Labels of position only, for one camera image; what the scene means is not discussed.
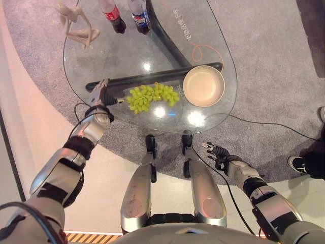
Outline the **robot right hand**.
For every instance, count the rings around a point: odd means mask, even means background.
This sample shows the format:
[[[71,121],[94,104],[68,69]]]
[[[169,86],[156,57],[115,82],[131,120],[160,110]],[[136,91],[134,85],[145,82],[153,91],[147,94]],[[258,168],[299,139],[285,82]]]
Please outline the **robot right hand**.
[[[202,143],[201,146],[206,149],[208,158],[215,161],[216,169],[224,171],[228,164],[229,151],[212,142]]]

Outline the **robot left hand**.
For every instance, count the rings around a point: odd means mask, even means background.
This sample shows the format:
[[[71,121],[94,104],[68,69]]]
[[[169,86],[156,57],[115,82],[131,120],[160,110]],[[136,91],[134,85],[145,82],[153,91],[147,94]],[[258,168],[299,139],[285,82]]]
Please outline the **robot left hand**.
[[[98,82],[91,82],[86,84],[85,88],[90,93],[86,99],[86,103],[91,106],[104,105],[111,106],[115,104],[121,104],[125,99],[117,97],[109,87],[109,79],[103,79]]]

